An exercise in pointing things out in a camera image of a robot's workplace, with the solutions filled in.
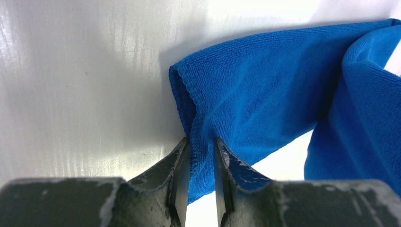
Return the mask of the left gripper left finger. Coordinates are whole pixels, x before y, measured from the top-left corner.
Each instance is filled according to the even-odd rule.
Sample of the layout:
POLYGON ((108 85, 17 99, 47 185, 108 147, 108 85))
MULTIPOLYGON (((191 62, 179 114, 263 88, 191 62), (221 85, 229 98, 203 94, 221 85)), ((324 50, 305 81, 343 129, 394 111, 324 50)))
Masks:
POLYGON ((163 159, 129 180, 134 227, 183 227, 188 203, 191 151, 184 137, 163 159))

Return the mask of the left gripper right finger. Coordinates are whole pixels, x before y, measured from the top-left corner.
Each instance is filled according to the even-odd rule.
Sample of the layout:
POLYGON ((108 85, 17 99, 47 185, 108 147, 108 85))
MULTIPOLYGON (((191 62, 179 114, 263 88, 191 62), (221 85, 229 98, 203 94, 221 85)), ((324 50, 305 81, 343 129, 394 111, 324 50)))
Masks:
POLYGON ((235 155, 220 137, 214 138, 214 177, 218 226, 263 227, 263 194, 272 179, 235 155))

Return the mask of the blue towel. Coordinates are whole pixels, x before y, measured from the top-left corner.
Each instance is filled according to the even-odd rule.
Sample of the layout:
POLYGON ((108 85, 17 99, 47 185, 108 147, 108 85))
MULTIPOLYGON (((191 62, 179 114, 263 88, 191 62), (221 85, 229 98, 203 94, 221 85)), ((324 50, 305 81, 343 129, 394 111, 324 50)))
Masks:
POLYGON ((401 192, 401 22, 250 35, 169 69, 192 152, 188 202, 215 189, 214 138, 254 165, 312 131, 306 180, 377 179, 401 192))

